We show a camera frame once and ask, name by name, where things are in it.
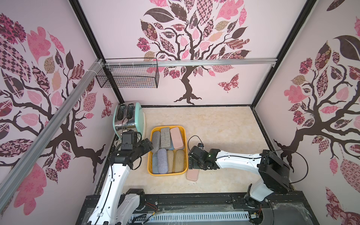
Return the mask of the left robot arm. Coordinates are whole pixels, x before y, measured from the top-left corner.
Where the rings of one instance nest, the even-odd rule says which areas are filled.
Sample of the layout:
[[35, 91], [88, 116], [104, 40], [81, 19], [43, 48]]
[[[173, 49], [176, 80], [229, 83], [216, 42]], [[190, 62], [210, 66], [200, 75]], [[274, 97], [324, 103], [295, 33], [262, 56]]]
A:
[[126, 225], [134, 211], [145, 204], [144, 190], [131, 188], [125, 194], [123, 187], [134, 162], [153, 150], [151, 141], [140, 132], [130, 130], [121, 135], [121, 143], [109, 158], [109, 169], [93, 213], [87, 225]]

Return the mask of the grey rectangular glasses case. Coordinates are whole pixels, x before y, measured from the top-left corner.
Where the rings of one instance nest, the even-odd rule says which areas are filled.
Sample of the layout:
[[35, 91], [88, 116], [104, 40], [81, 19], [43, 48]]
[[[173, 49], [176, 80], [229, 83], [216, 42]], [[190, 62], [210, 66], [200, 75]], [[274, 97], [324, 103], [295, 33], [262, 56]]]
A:
[[169, 127], [164, 127], [160, 130], [160, 147], [167, 150], [171, 148], [171, 135]]

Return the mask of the yellow plastic storage tray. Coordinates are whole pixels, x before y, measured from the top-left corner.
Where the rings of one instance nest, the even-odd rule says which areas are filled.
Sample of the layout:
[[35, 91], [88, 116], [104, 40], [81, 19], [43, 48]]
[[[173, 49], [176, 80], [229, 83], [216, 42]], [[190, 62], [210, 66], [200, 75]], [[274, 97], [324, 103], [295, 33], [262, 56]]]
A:
[[177, 175], [182, 175], [185, 174], [187, 172], [187, 170], [189, 169], [189, 162], [188, 162], [188, 144], [186, 143], [187, 141], [187, 136], [186, 136], [186, 130], [183, 126], [180, 125], [166, 125], [166, 126], [157, 126], [154, 127], [151, 131], [151, 136], [150, 136], [150, 140], [153, 140], [153, 134], [156, 131], [161, 131], [162, 128], [165, 127], [169, 127], [170, 129], [173, 129], [175, 127], [178, 127], [183, 139], [183, 143], [184, 143], [184, 169], [181, 172], [173, 172], [173, 173], [166, 173], [166, 174], [154, 174], [152, 171], [152, 155], [153, 153], [150, 151], [148, 153], [148, 159], [147, 159], [147, 171], [150, 175], [152, 176], [177, 176]]

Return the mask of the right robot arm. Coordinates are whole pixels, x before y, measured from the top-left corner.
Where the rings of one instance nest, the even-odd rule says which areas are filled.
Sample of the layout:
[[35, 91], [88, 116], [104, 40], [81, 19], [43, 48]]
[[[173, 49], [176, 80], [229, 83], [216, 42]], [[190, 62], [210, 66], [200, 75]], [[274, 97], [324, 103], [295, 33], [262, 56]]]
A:
[[239, 169], [260, 176], [260, 179], [250, 184], [243, 202], [248, 208], [259, 208], [272, 193], [287, 194], [291, 187], [289, 181], [290, 166], [275, 152], [263, 150], [260, 154], [239, 154], [210, 149], [206, 151], [198, 146], [190, 150], [189, 159], [195, 163], [196, 169]]

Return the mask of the pink glasses case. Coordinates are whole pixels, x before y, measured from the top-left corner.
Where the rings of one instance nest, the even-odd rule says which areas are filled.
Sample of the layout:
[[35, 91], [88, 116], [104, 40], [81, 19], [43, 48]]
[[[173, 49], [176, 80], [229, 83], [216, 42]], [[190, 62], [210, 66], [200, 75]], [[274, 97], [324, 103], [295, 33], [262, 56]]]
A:
[[187, 171], [186, 179], [191, 182], [196, 182], [199, 176], [199, 169], [189, 169]]
[[172, 144], [174, 145], [175, 148], [184, 145], [184, 141], [179, 127], [174, 127], [170, 129], [170, 135], [171, 135]]

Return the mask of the tan glasses case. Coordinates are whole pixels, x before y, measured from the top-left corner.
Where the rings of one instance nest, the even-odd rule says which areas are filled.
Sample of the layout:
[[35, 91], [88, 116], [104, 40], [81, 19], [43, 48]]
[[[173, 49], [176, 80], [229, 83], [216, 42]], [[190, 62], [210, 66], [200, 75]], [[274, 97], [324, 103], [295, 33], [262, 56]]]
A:
[[174, 151], [167, 151], [167, 162], [168, 162], [168, 172], [173, 173], [173, 165], [174, 165]]

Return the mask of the beige glasses case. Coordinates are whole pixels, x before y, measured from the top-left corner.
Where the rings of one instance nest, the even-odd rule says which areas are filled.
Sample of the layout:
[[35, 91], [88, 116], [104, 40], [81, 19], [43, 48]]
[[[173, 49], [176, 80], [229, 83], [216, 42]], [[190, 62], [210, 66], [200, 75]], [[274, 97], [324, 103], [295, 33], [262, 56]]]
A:
[[184, 171], [184, 162], [185, 162], [185, 152], [184, 150], [177, 150], [174, 158], [174, 167], [173, 171], [175, 173], [180, 173]]

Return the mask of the lavender glasses case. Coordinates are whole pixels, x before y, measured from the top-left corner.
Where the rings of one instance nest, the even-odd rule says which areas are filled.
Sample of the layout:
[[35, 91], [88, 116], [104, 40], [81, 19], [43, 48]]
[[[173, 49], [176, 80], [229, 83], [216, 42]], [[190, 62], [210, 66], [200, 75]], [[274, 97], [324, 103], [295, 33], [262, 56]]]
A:
[[159, 174], [168, 173], [168, 159], [167, 159], [167, 150], [166, 149], [158, 150], [157, 163], [158, 163]]

